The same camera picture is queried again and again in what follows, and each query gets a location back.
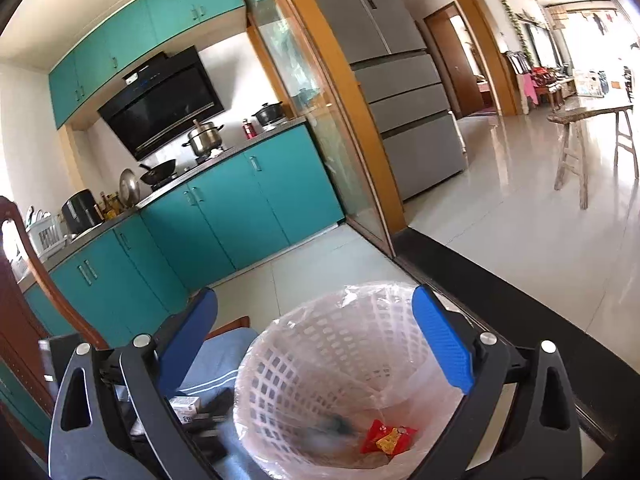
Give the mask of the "red snack wrapper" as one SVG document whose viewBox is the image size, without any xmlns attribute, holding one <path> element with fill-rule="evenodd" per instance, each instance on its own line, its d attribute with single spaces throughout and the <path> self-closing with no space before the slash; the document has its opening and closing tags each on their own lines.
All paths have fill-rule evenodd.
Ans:
<svg viewBox="0 0 640 480">
<path fill-rule="evenodd" d="M 387 426 L 375 419 L 369 428 L 361 454 L 381 452 L 392 458 L 408 451 L 418 430 L 406 426 Z"/>
</svg>

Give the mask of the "teal lower kitchen cabinets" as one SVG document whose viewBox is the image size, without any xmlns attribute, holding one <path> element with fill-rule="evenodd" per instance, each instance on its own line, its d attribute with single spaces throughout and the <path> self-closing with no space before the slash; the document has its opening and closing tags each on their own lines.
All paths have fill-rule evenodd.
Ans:
<svg viewBox="0 0 640 480">
<path fill-rule="evenodd" d="M 112 346 L 152 332 L 200 288 L 343 219 L 306 124 L 246 142 L 102 226 L 50 266 L 53 283 Z"/>
</svg>

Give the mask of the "small white printed carton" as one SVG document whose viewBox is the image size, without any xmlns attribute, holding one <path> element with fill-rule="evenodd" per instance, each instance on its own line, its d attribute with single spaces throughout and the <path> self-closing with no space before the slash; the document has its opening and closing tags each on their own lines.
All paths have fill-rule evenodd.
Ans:
<svg viewBox="0 0 640 480">
<path fill-rule="evenodd" d="M 192 422 L 201 409 L 198 396 L 174 396 L 169 400 L 169 404 L 183 425 Z"/>
</svg>

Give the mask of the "blue striped seat cloth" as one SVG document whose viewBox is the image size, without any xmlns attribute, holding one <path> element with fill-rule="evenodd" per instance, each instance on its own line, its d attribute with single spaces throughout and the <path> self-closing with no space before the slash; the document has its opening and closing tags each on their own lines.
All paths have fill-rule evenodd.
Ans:
<svg viewBox="0 0 640 480">
<path fill-rule="evenodd" d="M 124 381 L 146 440 L 169 479 L 265 479 L 248 455 L 232 420 L 234 385 L 242 359 L 257 337 L 240 327 L 206 339 L 179 330 L 134 338 L 122 354 L 138 359 Z M 169 404 L 198 396 L 201 409 L 183 425 Z"/>
</svg>

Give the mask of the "brown wooden chair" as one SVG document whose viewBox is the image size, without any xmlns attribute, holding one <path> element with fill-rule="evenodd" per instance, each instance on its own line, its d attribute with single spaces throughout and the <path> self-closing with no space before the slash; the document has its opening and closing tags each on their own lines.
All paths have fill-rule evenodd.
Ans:
<svg viewBox="0 0 640 480">
<path fill-rule="evenodd" d="M 37 278 L 46 278 L 46 292 L 53 292 L 55 306 L 60 304 L 70 313 L 70 304 L 36 257 L 17 204 L 1 195 L 1 379 L 13 377 L 20 393 L 13 393 L 13 382 L 1 381 L 1 413 L 9 417 L 17 437 L 46 462 L 54 397 L 44 379 L 39 341 L 50 334 L 29 307 L 11 270 L 3 247 L 2 226 L 6 222 L 14 224 L 27 246 L 27 255 L 32 257 L 28 263 L 35 265 Z"/>
</svg>

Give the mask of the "white dish rack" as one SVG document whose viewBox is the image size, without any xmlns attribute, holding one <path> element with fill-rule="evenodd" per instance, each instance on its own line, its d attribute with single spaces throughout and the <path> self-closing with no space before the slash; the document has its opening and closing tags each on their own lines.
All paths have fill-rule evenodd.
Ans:
<svg viewBox="0 0 640 480">
<path fill-rule="evenodd" d="M 66 240 L 60 217 L 49 211 L 38 209 L 29 217 L 26 233 L 32 248 L 41 260 L 63 249 Z"/>
</svg>

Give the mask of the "black air fryer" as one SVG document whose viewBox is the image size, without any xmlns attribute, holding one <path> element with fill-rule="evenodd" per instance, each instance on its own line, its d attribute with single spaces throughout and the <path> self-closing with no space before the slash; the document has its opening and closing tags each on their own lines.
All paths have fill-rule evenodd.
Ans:
<svg viewBox="0 0 640 480">
<path fill-rule="evenodd" d="M 100 208 L 88 188 L 70 196 L 61 208 L 70 234 L 80 235 L 104 222 Z"/>
</svg>

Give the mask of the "black wok pan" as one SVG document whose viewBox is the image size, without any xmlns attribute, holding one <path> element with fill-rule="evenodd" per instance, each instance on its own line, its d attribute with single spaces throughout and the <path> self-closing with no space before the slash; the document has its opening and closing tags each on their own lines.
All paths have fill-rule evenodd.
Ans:
<svg viewBox="0 0 640 480">
<path fill-rule="evenodd" d="M 150 167 L 145 164 L 140 164 L 139 167 L 145 170 L 140 179 L 143 183 L 149 186 L 158 185 L 169 179 L 176 171 L 177 162 L 175 159 L 166 160 L 161 164 Z"/>
</svg>

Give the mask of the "steel stock pot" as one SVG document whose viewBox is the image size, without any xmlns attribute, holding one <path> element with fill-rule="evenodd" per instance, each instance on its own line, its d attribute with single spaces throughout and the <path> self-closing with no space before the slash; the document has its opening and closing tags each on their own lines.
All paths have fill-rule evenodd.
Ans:
<svg viewBox="0 0 640 480">
<path fill-rule="evenodd" d="M 213 150 L 222 147 L 220 132 L 223 126 L 216 127 L 212 122 L 199 122 L 194 119 L 194 128 L 188 133 L 184 148 L 190 148 L 196 157 L 208 156 Z"/>
</svg>

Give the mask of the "red canister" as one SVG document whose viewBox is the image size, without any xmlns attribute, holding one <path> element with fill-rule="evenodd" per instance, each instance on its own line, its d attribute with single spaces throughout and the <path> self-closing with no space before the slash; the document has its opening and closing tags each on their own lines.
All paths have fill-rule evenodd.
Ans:
<svg viewBox="0 0 640 480">
<path fill-rule="evenodd" d="M 254 139 L 257 136 L 257 132 L 253 126 L 253 124 L 247 120 L 244 119 L 242 122 L 242 127 L 245 133 L 245 136 L 247 137 L 247 139 Z"/>
</svg>

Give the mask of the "black range hood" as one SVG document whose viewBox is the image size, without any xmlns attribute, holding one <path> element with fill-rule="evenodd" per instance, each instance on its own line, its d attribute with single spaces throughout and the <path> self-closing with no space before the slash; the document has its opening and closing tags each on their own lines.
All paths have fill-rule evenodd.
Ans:
<svg viewBox="0 0 640 480">
<path fill-rule="evenodd" d="M 134 82 L 99 108 L 99 115 L 141 162 L 197 120 L 223 111 L 198 50 L 190 47 L 170 58 L 151 58 Z"/>
</svg>

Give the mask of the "black casserole pot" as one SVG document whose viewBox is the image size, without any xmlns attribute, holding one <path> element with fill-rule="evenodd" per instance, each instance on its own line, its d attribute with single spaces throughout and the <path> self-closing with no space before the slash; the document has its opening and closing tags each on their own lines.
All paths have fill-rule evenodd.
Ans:
<svg viewBox="0 0 640 480">
<path fill-rule="evenodd" d="M 265 127 L 280 122 L 280 120 L 286 117 L 286 114 L 282 103 L 275 102 L 262 104 L 262 107 L 254 113 L 253 116 Z"/>
</svg>

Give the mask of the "wood-framed glass sliding door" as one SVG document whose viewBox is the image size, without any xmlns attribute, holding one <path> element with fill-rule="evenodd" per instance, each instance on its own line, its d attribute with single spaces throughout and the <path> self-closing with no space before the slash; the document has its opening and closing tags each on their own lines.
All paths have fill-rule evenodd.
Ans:
<svg viewBox="0 0 640 480">
<path fill-rule="evenodd" d="M 279 99 L 310 125 L 347 223 L 395 257 L 404 206 L 367 101 L 316 0 L 245 2 Z"/>
</svg>

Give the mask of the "grey multi-door refrigerator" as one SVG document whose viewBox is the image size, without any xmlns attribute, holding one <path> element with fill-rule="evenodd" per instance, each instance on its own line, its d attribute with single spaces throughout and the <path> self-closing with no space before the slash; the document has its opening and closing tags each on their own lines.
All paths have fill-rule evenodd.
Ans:
<svg viewBox="0 0 640 480">
<path fill-rule="evenodd" d="M 316 0 L 382 136 L 400 198 L 466 169 L 442 78 L 401 0 Z"/>
</svg>

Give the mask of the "teal upper wall cabinets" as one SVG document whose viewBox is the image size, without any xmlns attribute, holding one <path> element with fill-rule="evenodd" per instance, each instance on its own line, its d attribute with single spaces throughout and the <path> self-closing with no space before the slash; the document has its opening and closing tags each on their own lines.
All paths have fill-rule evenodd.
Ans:
<svg viewBox="0 0 640 480">
<path fill-rule="evenodd" d="M 134 0 L 70 50 L 49 74 L 55 125 L 96 90 L 165 41 L 242 9 L 244 0 Z"/>
</svg>

